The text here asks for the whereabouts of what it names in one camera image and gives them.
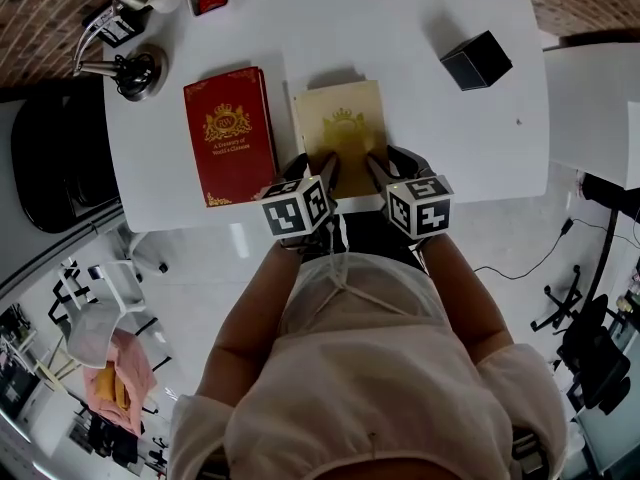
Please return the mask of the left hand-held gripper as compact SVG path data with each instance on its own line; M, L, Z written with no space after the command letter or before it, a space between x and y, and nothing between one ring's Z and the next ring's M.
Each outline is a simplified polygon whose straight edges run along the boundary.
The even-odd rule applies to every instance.
M328 248L326 225L332 216L328 197L333 198L340 159L331 152L324 159L320 176L305 176L308 165L308 155L299 154L279 171L280 183L259 193L258 204L267 226L284 249Z

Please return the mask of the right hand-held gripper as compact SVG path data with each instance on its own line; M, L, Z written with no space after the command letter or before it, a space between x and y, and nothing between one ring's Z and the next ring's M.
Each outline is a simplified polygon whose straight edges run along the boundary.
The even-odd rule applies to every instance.
M431 166L418 154L388 145L391 173L374 155L368 155L368 171L381 196L387 196L389 221L417 244L446 233L453 207L453 191L443 175L431 176Z

